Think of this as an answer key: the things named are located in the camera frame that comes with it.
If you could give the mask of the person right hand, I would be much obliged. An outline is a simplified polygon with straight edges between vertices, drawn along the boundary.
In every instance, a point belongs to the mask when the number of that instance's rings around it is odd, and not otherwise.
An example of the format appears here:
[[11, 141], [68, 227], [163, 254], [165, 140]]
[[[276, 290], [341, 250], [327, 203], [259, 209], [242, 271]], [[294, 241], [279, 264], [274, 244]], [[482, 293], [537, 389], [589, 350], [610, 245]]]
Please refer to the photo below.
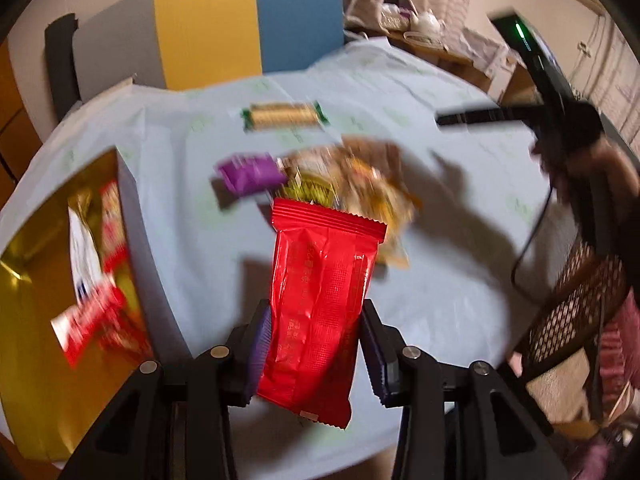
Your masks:
[[539, 159], [541, 171], [549, 177], [559, 200], [567, 205], [576, 198], [574, 183], [602, 178], [613, 208], [612, 254], [627, 268], [639, 265], [639, 173], [628, 155], [605, 136], [568, 156], [563, 167], [544, 156], [542, 142], [536, 141], [530, 154]]

